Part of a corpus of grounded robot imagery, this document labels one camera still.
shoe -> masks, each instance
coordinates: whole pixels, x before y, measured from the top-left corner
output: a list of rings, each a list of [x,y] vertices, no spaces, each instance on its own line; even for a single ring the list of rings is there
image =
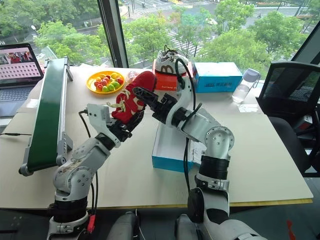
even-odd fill
[[[170,54],[167,54],[164,58],[158,56],[155,60],[155,71],[161,74],[176,75],[175,63],[176,59]],[[181,62],[178,62],[178,72],[179,74],[186,72]]]
[[[156,76],[150,71],[144,71],[136,76],[134,81],[126,86],[116,97],[115,104],[106,103],[109,107],[116,108],[116,110],[111,113],[112,117],[127,124],[133,115],[143,111],[146,106],[143,101],[138,100],[135,96],[133,88],[142,87],[153,92],[156,83]]]
[[[159,51],[157,57],[164,59],[167,55],[171,55],[174,59],[182,59],[185,65],[188,65],[189,63],[188,58],[182,56],[176,50],[168,48],[167,45],[164,45],[164,51]]]

laptop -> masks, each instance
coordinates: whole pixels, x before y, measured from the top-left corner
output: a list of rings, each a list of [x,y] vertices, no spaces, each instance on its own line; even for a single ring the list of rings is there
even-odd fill
[[[0,45],[0,117],[14,116],[43,77],[29,43]]]

window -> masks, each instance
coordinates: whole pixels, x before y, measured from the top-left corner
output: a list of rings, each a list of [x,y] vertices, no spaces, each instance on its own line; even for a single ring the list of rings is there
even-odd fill
[[[97,0],[1,0],[0,45],[30,43],[39,62],[112,67]]]
[[[266,76],[270,61],[291,60],[320,20],[318,0],[124,0],[129,66],[152,68],[168,45],[196,62],[235,62]]]

white sneaker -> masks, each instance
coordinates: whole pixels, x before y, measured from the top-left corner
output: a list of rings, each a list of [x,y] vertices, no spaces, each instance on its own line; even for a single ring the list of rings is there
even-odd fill
[[[175,63],[176,59],[170,54],[163,58],[158,56],[155,60],[155,71],[162,74],[176,75]],[[178,62],[178,72],[179,74],[186,72],[181,62]]]
[[[167,45],[164,45],[164,51],[159,51],[158,56],[161,59],[164,59],[167,55],[171,55],[174,59],[182,59],[185,65],[188,66],[189,60],[185,56],[179,54],[176,50],[170,49]]]

window frame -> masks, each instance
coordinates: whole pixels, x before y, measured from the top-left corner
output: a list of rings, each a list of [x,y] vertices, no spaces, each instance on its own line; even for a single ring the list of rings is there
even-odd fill
[[[316,64],[320,63],[320,21],[306,38],[291,61]]]
[[[129,68],[118,1],[97,0],[97,2],[113,66]]]

